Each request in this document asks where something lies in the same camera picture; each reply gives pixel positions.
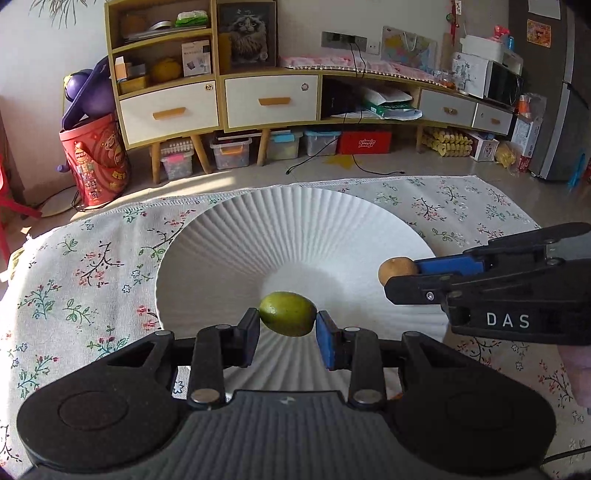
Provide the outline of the right hand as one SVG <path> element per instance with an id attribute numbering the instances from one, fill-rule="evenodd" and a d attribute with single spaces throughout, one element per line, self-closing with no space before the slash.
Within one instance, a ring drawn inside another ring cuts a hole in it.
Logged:
<path id="1" fill-rule="evenodd" d="M 558 347 L 576 402 L 591 407 L 591 346 Z"/>

